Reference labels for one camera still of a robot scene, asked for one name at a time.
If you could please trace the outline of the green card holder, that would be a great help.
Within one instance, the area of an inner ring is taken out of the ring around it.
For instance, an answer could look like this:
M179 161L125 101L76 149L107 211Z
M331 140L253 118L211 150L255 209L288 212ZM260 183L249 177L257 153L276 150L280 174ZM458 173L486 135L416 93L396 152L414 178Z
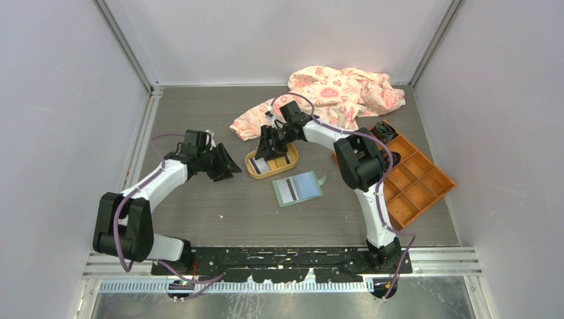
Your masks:
M314 171L308 171L305 173L300 173L297 175L292 175L290 176L290 178L293 180L293 183L295 185L295 188L297 190L297 195L299 197L299 199L294 202L292 205L297 204L297 203L302 203L304 201L308 201L311 199L315 199L318 197L322 197L323 196L323 191L321 189L321 187L325 184L326 182L326 175L323 175L321 178L318 178L315 174ZM276 194L276 190L275 187L273 185L273 189L277 198L277 194Z

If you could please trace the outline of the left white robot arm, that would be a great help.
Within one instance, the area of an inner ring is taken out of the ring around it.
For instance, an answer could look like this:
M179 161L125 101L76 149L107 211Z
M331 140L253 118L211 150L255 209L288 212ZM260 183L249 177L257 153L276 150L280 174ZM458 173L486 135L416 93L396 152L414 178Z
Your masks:
M155 233L152 213L176 188L204 173L212 181L230 179L241 168L209 130L186 130L176 148L163 154L146 177L120 193L107 192L99 201L92 247L116 257L130 272L134 263L154 261L171 272L186 274L195 263L191 243Z

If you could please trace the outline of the yellow oval tray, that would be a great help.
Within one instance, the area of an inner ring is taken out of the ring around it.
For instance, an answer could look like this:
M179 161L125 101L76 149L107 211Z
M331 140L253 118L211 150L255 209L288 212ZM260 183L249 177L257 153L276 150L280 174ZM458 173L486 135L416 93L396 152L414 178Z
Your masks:
M269 167L271 168L271 171L261 174L261 175L255 175L250 167L249 164L249 158L251 156L254 157L256 153L256 150L253 150L251 152L249 152L246 157L245 157L245 166L250 174L250 176L253 179L256 180L261 180L261 179L266 179L268 177L272 177L274 175L283 173L285 171L288 171L290 169L293 169L298 162L299 159L299 154L297 152L296 147L293 144L289 144L289 149L288 152L285 156L281 156L279 158L275 158L275 159L268 159L266 160L266 162L269 164Z

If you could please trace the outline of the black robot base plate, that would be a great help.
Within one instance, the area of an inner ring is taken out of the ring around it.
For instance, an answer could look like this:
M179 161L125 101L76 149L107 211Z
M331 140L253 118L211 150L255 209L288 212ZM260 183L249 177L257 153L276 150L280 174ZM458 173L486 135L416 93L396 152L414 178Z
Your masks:
M220 276L224 282L303 282L309 273L317 283L359 282L363 276L412 272L408 258L379 264L366 247L196 247L188 260L165 261L153 275Z

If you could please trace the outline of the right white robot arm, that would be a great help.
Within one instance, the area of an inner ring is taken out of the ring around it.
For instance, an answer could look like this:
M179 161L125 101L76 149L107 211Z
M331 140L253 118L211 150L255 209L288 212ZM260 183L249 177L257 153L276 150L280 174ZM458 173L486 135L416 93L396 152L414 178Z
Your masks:
M301 140L331 150L341 177L360 203L366 223L368 259L373 270L387 272L401 254L384 199L384 174L392 164L384 160L374 136L367 129L345 130L308 115L292 102L281 108L281 119L272 118L260 128L257 159L274 160L288 145Z

